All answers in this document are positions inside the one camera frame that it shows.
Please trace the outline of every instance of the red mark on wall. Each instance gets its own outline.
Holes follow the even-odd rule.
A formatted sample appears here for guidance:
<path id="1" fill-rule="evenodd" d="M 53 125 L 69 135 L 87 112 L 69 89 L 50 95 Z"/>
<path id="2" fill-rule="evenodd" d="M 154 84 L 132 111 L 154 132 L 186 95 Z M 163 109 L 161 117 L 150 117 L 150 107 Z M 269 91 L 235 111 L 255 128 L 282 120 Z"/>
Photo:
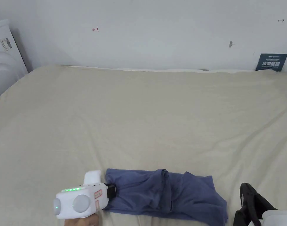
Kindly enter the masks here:
<path id="1" fill-rule="evenodd" d="M 96 26 L 96 28 L 92 28 L 92 31 L 95 31 L 95 30 L 97 30 L 97 32 L 99 32 L 97 26 Z"/>

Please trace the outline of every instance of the person's hand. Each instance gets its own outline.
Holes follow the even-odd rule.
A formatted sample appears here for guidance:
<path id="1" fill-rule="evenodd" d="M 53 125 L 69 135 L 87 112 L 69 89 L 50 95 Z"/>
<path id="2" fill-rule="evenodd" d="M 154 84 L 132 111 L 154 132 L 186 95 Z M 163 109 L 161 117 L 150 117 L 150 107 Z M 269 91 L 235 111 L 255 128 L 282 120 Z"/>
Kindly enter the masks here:
<path id="1" fill-rule="evenodd" d="M 85 218 L 65 220 L 64 226 L 97 226 L 98 224 L 99 216 L 94 213 Z"/>

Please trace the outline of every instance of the beige bed sheet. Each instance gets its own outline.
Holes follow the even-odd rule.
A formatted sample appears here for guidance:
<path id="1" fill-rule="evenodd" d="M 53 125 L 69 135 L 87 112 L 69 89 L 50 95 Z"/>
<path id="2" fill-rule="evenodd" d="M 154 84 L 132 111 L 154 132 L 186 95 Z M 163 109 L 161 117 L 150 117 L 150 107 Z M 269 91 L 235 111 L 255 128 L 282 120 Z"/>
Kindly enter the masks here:
<path id="1" fill-rule="evenodd" d="M 47 66 L 0 97 L 0 225 L 63 225 L 56 193 L 108 167 L 213 175 L 228 225 L 243 182 L 287 210 L 287 73 Z M 99 214 L 108 226 L 201 225 Z"/>

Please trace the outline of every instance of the handheld device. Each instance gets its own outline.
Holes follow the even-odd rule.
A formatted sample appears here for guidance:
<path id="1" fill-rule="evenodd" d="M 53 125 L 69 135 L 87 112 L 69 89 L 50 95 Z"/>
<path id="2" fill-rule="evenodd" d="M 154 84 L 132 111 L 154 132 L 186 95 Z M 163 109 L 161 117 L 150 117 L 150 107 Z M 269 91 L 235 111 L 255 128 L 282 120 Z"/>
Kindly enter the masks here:
<path id="1" fill-rule="evenodd" d="M 85 174 L 84 184 L 63 189 L 54 199 L 54 214 L 58 219 L 88 217 L 104 209 L 116 196 L 115 184 L 101 183 L 101 171 Z"/>

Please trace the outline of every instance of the red label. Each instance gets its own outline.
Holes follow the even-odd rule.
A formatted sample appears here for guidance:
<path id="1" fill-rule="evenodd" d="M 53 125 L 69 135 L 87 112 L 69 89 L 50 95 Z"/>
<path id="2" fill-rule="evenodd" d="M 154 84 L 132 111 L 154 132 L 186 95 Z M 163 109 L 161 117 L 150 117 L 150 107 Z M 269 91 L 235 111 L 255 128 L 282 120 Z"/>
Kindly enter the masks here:
<path id="1" fill-rule="evenodd" d="M 98 200 L 95 201 L 95 208 L 96 208 L 96 210 L 99 210 L 99 201 Z"/>
<path id="2" fill-rule="evenodd" d="M 102 196 L 103 195 L 103 191 L 102 189 L 101 190 L 98 190 L 97 192 L 94 193 L 94 198 L 97 199 L 98 197 Z"/>

